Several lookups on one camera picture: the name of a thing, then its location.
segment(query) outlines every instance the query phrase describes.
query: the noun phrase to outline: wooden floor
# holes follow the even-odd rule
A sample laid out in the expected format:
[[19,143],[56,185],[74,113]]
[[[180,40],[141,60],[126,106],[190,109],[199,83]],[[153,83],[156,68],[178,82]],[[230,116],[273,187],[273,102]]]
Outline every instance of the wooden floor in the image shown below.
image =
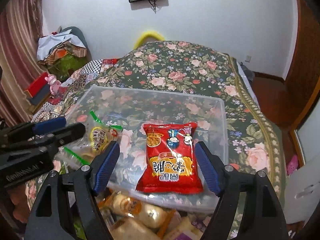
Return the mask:
[[282,130],[282,142],[286,163],[296,153],[290,136],[289,126],[302,111],[294,104],[283,83],[277,80],[255,77],[252,89],[257,96],[261,111]]

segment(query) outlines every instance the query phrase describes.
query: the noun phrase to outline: green zipper seal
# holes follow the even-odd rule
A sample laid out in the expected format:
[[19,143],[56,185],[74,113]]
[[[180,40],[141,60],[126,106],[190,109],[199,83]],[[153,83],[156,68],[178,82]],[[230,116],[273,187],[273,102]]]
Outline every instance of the green zipper seal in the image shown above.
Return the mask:
[[85,161],[84,159],[82,159],[79,155],[77,155],[76,153],[74,153],[73,151],[71,151],[70,149],[68,149],[67,147],[63,148],[67,153],[73,155],[74,157],[76,157],[76,159],[78,161],[81,162],[82,165],[90,165],[89,162]]
[[[96,114],[94,113],[94,111],[90,111],[90,115],[92,116],[92,118],[97,121],[98,123],[101,123],[103,125],[105,125],[97,116]],[[122,131],[122,126],[121,125],[110,125],[110,127],[114,128],[114,129],[117,129],[117,130],[120,130]]]

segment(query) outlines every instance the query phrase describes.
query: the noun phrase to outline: red snack bag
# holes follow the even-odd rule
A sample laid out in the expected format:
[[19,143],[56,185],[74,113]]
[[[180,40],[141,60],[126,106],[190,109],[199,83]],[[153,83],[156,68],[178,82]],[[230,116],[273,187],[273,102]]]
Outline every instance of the red snack bag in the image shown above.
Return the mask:
[[147,135],[147,169],[136,190],[145,193],[203,192],[192,140],[196,127],[195,122],[143,126]]

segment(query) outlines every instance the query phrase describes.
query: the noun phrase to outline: packaged snack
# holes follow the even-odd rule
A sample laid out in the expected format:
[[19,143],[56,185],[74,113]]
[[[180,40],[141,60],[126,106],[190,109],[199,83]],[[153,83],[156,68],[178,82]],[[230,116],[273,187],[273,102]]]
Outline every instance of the packaged snack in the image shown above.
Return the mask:
[[166,231],[167,231],[167,229],[168,229],[168,227],[169,227],[169,225],[170,225],[170,223],[171,223],[171,221],[172,221],[172,218],[173,218],[173,216],[174,216],[174,214],[175,214],[176,212],[177,212],[177,211],[176,211],[175,209],[172,209],[172,210],[168,213],[168,215],[167,215],[164,223],[162,224],[161,228],[160,228],[159,231],[157,232],[157,236],[159,236],[159,238],[163,239],[164,234],[166,233]]
[[149,228],[129,217],[116,222],[112,226],[110,233],[114,240],[160,240]]
[[200,240],[203,232],[196,228],[189,217],[184,217],[180,225],[164,236],[164,240]]
[[116,141],[122,131],[121,126],[104,125],[93,111],[84,119],[86,125],[85,136],[68,145],[65,151],[76,157],[82,164],[91,163],[111,141]]
[[113,219],[110,210],[107,208],[104,208],[100,210],[100,213],[108,229],[110,230],[111,227],[115,224],[115,220]]
[[173,217],[167,227],[165,234],[169,233],[173,229],[175,229],[182,222],[182,218],[178,211],[173,214]]
[[168,216],[164,209],[128,197],[121,192],[114,192],[105,201],[104,206],[115,214],[135,218],[149,228],[161,227]]
[[207,217],[202,221],[202,223],[204,223],[204,225],[205,225],[206,227],[208,227],[211,219],[212,219],[212,217],[207,216]]
[[143,126],[147,135],[147,169],[136,190],[145,193],[203,192],[192,140],[196,127],[195,122]]

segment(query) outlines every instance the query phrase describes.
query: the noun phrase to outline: blue gripper pad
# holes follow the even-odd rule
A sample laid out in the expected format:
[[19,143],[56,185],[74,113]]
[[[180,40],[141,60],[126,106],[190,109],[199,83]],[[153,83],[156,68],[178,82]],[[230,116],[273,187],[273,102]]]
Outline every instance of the blue gripper pad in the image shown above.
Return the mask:
[[212,155],[203,142],[196,143],[195,154],[196,160],[199,164],[199,167],[204,176],[204,180],[208,185],[209,190],[215,193],[216,196],[219,196],[222,192],[222,189],[220,188],[219,176],[217,171],[213,167],[213,163],[211,163],[211,161],[209,160],[209,157],[211,159],[211,156],[215,156],[217,158],[219,157],[216,155]]
[[114,143],[110,149],[110,147],[107,147],[104,153],[100,154],[104,155],[107,154],[107,157],[105,158],[104,162],[100,166],[98,172],[96,173],[95,177],[95,186],[93,191],[96,194],[99,194],[100,192],[104,191],[107,187],[107,184],[109,182],[110,176],[116,166],[116,163],[118,161],[118,158],[120,156],[120,146],[118,143]]
[[36,123],[32,128],[32,131],[36,135],[43,135],[43,134],[53,132],[57,129],[61,129],[65,127],[66,124],[67,124],[67,121],[64,117],[58,117],[58,118],[50,119],[45,122]]

